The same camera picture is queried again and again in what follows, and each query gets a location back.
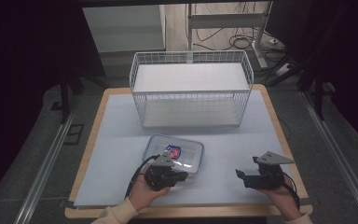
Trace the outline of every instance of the wire basket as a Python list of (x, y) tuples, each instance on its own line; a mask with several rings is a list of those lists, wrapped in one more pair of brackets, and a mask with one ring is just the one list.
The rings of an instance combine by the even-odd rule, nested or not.
[(244, 50), (138, 52), (130, 73), (144, 128), (239, 126), (253, 83)]

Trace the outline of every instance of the wire mesh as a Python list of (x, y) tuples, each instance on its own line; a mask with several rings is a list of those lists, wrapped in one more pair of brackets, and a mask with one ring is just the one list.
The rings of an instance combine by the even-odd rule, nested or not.
[[(141, 64), (178, 63), (240, 63), (249, 89), (134, 91)], [(132, 96), (144, 127), (239, 126), (253, 82), (253, 70), (243, 50), (138, 52), (134, 56), (130, 74)]]

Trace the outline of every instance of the hand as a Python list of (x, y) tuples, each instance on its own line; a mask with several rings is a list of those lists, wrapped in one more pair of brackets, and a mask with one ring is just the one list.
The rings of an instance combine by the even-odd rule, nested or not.
[(150, 205), (159, 196), (166, 195), (171, 188), (164, 188), (160, 191), (153, 191), (146, 183), (143, 175), (138, 175), (135, 182), (133, 183), (130, 202), (136, 211), (141, 211)]
[[(293, 187), (292, 182), (286, 175), (284, 176), (284, 182), (286, 182), (290, 188)], [(285, 187), (280, 186), (277, 189), (258, 189), (258, 191), (265, 193), (272, 200), (286, 221), (292, 221), (302, 216), (297, 208), (295, 199)]]

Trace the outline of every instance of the beige sleeve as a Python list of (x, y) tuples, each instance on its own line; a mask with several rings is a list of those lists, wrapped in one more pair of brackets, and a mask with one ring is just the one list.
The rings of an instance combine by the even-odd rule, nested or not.
[(307, 214), (305, 214), (302, 217), (299, 217), (296, 220), (293, 221), (287, 221), (285, 222), (286, 224), (312, 224), (312, 221), (310, 220), (310, 216), (308, 216)]
[(136, 216), (138, 216), (138, 212), (132, 206), (129, 198), (126, 198), (123, 203), (115, 207), (106, 207), (92, 224), (126, 224)]

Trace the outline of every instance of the plastic container lid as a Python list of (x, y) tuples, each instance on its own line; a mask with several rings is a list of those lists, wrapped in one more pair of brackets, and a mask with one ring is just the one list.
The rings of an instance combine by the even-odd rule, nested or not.
[(143, 160), (162, 154), (165, 150), (171, 152), (175, 163), (173, 170), (196, 174), (200, 169), (204, 145), (201, 142), (154, 134), (150, 137), (144, 152)]

